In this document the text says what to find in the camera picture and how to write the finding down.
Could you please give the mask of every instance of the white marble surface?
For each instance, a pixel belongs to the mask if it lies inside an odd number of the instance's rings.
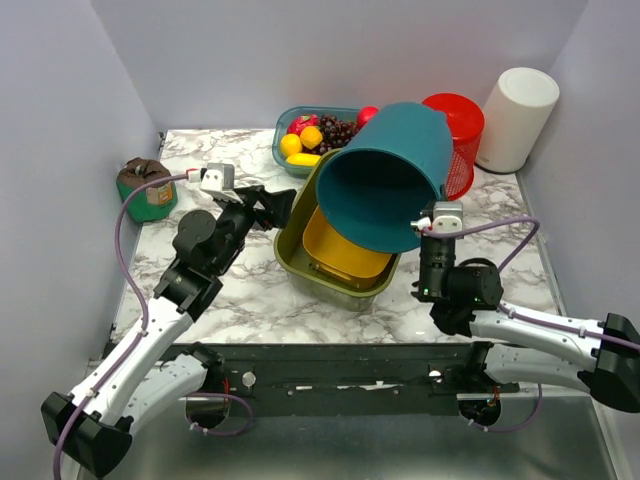
[[[269,191],[299,189],[303,180],[288,176],[273,160],[273,130],[174,130],[162,158],[172,173],[202,167],[208,161],[236,166],[236,186],[262,183]],[[171,262],[171,241],[178,220],[194,208],[220,209],[195,185],[177,185],[179,202],[170,216],[142,228],[133,277],[150,297]],[[473,188],[462,199],[467,226],[524,213],[515,176],[493,176],[476,169]],[[473,235],[457,244],[458,260],[484,256],[499,263],[528,226],[511,226]],[[404,254],[391,285],[366,312],[350,312],[307,296],[288,282],[273,252],[275,231],[251,232],[246,249],[224,276],[214,304],[178,342],[213,343],[394,343],[467,341],[440,333],[429,317],[430,305],[411,295],[418,277],[418,251]],[[530,244],[503,273],[505,300],[555,312],[540,255]],[[113,340],[119,341],[140,315],[127,288],[118,311]]]

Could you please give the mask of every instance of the white wall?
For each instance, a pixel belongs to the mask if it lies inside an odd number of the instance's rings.
[[[524,170],[571,315],[640,329],[640,3],[590,0],[551,68],[560,101]],[[640,478],[640,416],[618,415]]]
[[[548,70],[587,0],[92,0],[162,127],[270,127],[300,104],[483,103]]]
[[[48,480],[40,404],[108,338],[116,165],[157,134],[88,1],[3,2],[0,45],[0,476]]]

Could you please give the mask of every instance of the white canister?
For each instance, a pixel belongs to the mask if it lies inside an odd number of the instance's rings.
[[[476,164],[495,173],[522,168],[559,95],[555,80],[539,70],[512,68],[500,75],[482,109]]]

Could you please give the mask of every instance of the teal bucket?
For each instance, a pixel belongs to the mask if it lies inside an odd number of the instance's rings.
[[[322,168],[318,205],[329,224],[360,247],[413,250],[420,239],[411,221],[443,198],[452,153],[444,113],[419,103],[388,105]]]

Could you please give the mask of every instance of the yellow fruit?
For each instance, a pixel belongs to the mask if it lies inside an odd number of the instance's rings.
[[[302,165],[305,167],[315,167],[318,160],[320,160],[320,155],[313,155],[312,153],[295,153],[290,157],[287,157],[287,163],[292,165]]]
[[[308,149],[316,148],[322,142],[322,133],[318,127],[305,127],[300,132],[300,141]]]
[[[285,158],[289,158],[291,155],[300,153],[302,151],[302,142],[300,137],[295,133],[287,133],[282,140],[280,140],[280,151]]]

